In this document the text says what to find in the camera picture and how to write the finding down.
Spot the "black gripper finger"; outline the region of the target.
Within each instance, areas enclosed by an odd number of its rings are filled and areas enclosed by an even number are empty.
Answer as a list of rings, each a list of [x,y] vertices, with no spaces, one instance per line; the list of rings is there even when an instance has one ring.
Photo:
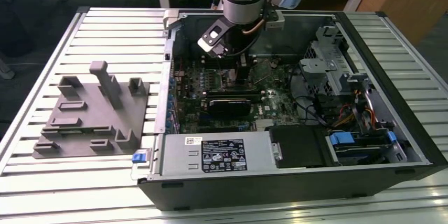
[[[236,83],[237,84],[245,83],[252,65],[253,65],[253,59],[251,55],[241,54],[237,60],[237,68],[236,68]]]

